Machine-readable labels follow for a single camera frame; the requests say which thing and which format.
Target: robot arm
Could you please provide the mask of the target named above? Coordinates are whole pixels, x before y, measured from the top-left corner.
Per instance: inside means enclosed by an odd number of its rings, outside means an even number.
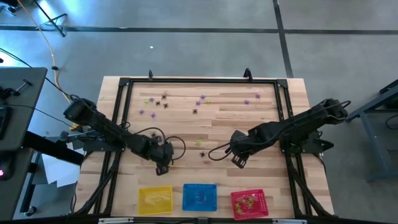
[[[324,124],[340,124],[347,117],[344,109],[350,102],[326,99],[311,109],[281,122],[262,123],[248,131],[248,135],[235,131],[231,137],[230,149],[234,154],[232,162],[243,168],[249,156],[266,149],[280,141],[285,153],[296,154],[303,151],[303,146],[310,139],[311,151],[323,152],[333,144],[319,139],[317,129]]]
[[[63,112],[65,118],[82,126],[90,126],[104,137],[107,145],[120,150],[128,147],[132,153],[143,159],[156,162],[156,174],[169,171],[169,164],[174,153],[171,143],[159,145],[157,141],[140,134],[132,134],[117,124],[112,123],[96,109],[96,105],[87,99],[74,99]]]

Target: concrete floor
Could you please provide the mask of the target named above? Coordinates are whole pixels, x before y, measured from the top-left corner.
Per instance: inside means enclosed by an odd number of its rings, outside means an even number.
[[[51,15],[66,12],[69,26],[276,29],[272,0],[43,0]],[[398,29],[393,0],[280,0],[286,29]],[[45,18],[30,6],[34,17]],[[0,12],[0,25],[31,26],[23,11]],[[105,75],[286,77],[278,34],[46,32],[61,68],[65,91],[96,101]],[[325,98],[351,100],[348,111],[374,98],[397,79],[398,35],[286,35],[295,78],[304,78],[311,105]],[[38,32],[0,30],[0,47],[34,67],[51,67],[50,52]],[[2,65],[23,66],[6,60]],[[53,80],[52,73],[47,75]],[[63,96],[45,83],[37,107],[63,119]],[[373,119],[380,135],[384,120]],[[35,113],[29,129],[56,136],[63,124]],[[367,183],[376,161],[360,120],[322,128],[335,143],[325,164],[335,213],[344,218],[397,222],[398,180]],[[32,204],[47,217],[68,213],[72,188],[37,188]],[[15,218],[24,218],[17,213]]]

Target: yellow tray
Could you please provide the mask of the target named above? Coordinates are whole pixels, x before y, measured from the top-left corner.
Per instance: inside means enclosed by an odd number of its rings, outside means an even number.
[[[139,189],[138,214],[156,215],[173,212],[172,186]]]

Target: red tray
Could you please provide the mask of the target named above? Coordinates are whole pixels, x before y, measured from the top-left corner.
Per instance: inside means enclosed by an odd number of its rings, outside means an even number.
[[[261,189],[232,192],[231,201],[235,220],[268,216],[266,198]]]

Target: wood grain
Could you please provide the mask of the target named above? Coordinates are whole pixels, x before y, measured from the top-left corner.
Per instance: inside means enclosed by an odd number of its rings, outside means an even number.
[[[108,118],[112,117],[114,102],[120,77],[104,77],[98,99],[98,110]],[[294,114],[309,108],[304,81],[288,79],[290,99]],[[122,97],[118,123],[121,122],[124,96]],[[208,105],[196,106],[200,95],[211,100]],[[168,103],[169,108],[145,104],[149,98]],[[136,83],[132,89],[128,121],[132,124],[130,132],[139,131],[151,126],[164,131],[166,136],[180,136],[187,144],[185,155],[175,161],[170,172],[156,176],[155,164],[143,160],[128,150],[123,153],[119,166],[118,181],[113,201],[112,216],[138,216],[137,193],[139,188],[162,185],[173,186],[174,211],[160,217],[233,217],[230,193],[263,189],[271,218],[292,218],[292,199],[285,159],[280,153],[279,143],[251,156],[244,169],[238,169],[232,162],[232,156],[223,161],[211,161],[201,157],[201,152],[208,152],[216,146],[229,141],[232,133],[238,129],[248,129],[268,121],[278,121],[274,89],[267,84],[189,84],[189,83]],[[172,141],[175,155],[181,155],[183,145]],[[223,150],[216,151],[213,157],[221,157]],[[79,209],[92,194],[100,178],[103,153],[93,153],[82,165],[81,176],[76,188]],[[311,155],[303,155],[303,163],[308,187],[314,196],[333,213],[328,184],[322,164]],[[217,212],[183,212],[182,185],[185,183],[216,184],[218,188]],[[300,208],[304,212],[302,193],[297,186]],[[108,196],[107,189],[103,196],[103,205]]]

